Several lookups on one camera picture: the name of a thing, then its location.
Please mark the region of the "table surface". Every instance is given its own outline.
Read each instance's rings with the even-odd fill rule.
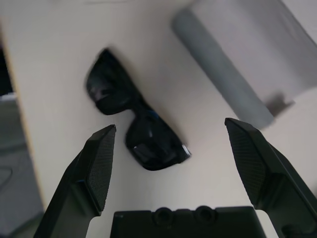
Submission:
[[[87,1],[0,2],[3,44],[45,207],[85,141],[113,123],[117,133],[106,207],[91,222],[87,237],[108,237],[118,210],[250,205],[224,126],[224,119],[235,115],[170,28],[176,11],[191,1]],[[285,2],[316,40],[317,2]],[[84,82],[98,52],[108,46],[148,103],[188,145],[191,159],[162,171],[144,170],[124,145],[133,113],[105,116],[95,108]],[[317,90],[295,102],[264,135],[317,192]],[[276,237],[272,227],[265,231]]]

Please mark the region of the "white table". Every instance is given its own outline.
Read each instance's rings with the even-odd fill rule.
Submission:
[[[169,26],[190,0],[84,1],[0,2],[6,56],[45,207],[85,141],[112,123],[117,133],[108,198],[87,237],[108,237],[118,210],[250,205],[224,126],[224,119],[235,115]],[[286,2],[316,40],[316,1]],[[94,107],[84,89],[85,77],[107,46],[116,49],[145,99],[188,145],[190,160],[158,172],[144,170],[124,145],[133,114],[105,116]],[[316,123],[316,94],[296,99],[264,132],[313,191],[317,126],[304,121]],[[266,215],[260,216],[266,223]],[[272,227],[266,232],[276,237]]]

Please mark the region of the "sunglasses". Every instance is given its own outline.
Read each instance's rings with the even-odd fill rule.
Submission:
[[[162,170],[191,156],[174,131],[145,102],[130,76],[109,49],[104,49],[87,79],[87,91],[105,115],[132,110],[135,119],[125,144],[147,170]]]

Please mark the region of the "black sunglasses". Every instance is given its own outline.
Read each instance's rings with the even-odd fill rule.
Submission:
[[[145,169],[161,170],[191,156],[172,129],[144,101],[109,49],[99,55],[86,86],[90,98],[103,114],[134,111],[136,118],[126,133],[125,144]]]

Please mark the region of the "sunglasses lens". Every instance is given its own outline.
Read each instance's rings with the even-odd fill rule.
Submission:
[[[86,88],[99,111],[112,115],[131,108],[136,93],[131,93],[131,80],[112,53],[106,49],[92,67]]]
[[[190,157],[176,134],[151,114],[135,119],[127,133],[126,145],[137,161],[152,171],[179,164]]]

